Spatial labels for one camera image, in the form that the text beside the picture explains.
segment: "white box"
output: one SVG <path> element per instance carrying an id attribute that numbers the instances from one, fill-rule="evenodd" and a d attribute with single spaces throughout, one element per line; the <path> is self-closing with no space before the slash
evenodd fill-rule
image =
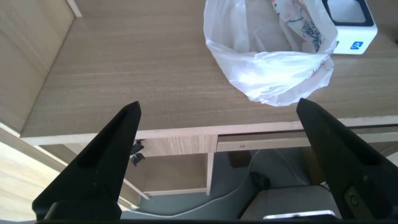
<path id="1" fill-rule="evenodd" d="M 323 0 L 338 31 L 334 54 L 363 54 L 377 34 L 365 0 Z"/>

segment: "white plastic bag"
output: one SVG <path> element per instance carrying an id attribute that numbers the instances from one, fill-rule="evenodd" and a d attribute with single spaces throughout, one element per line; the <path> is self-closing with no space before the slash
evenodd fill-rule
<path id="1" fill-rule="evenodd" d="M 286 106 L 327 86 L 337 29 L 322 0 L 207 0 L 206 45 L 250 100 Z"/>

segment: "desk surface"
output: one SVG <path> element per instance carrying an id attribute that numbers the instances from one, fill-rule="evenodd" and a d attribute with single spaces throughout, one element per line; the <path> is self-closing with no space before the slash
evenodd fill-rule
<path id="1" fill-rule="evenodd" d="M 89 141 L 136 100 L 138 138 L 302 129 L 296 105 L 254 103 L 228 83 L 205 45 L 204 1 L 130 2 L 78 2 L 84 17 L 26 122 L 27 142 Z M 398 2 L 368 4 L 379 28 L 373 43 L 364 55 L 333 55 L 329 86 L 308 99 L 348 126 L 398 124 Z"/>

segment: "beige wall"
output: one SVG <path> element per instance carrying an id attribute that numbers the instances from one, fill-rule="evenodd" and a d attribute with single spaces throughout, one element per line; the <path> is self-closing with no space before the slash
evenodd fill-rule
<path id="1" fill-rule="evenodd" d="M 59 174 L 41 162 L 22 153 L 28 146 L 0 129 L 0 219 L 35 220 L 33 200 Z"/>
<path id="2" fill-rule="evenodd" d="M 0 122 L 18 133 L 74 18 L 66 0 L 0 0 Z"/>

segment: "blue logo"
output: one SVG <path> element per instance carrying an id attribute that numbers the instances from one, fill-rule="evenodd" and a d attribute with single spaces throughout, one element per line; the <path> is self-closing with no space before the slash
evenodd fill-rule
<path id="1" fill-rule="evenodd" d="M 356 41 L 353 43 L 351 46 L 351 50 L 359 50 L 359 48 L 362 46 L 363 42 L 362 41 Z"/>

